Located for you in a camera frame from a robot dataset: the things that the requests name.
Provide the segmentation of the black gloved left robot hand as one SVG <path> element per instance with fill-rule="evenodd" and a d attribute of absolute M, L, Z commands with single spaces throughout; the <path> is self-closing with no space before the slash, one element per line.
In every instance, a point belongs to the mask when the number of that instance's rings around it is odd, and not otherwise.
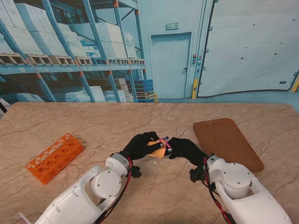
<path fill-rule="evenodd" d="M 142 159 L 161 148 L 164 143 L 159 141 L 156 132 L 145 132 L 134 136 L 131 141 L 120 151 L 124 157 L 129 157 L 132 161 Z"/>

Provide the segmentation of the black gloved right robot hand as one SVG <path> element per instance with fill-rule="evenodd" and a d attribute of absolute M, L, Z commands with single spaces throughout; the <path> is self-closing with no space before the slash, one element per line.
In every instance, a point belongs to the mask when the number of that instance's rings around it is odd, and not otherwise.
<path fill-rule="evenodd" d="M 201 162 L 204 160 L 207 155 L 197 147 L 189 139 L 182 139 L 173 137 L 168 141 L 171 151 L 168 149 L 165 151 L 165 156 L 169 156 L 169 159 L 175 158 L 185 158 L 194 166 L 200 166 Z"/>

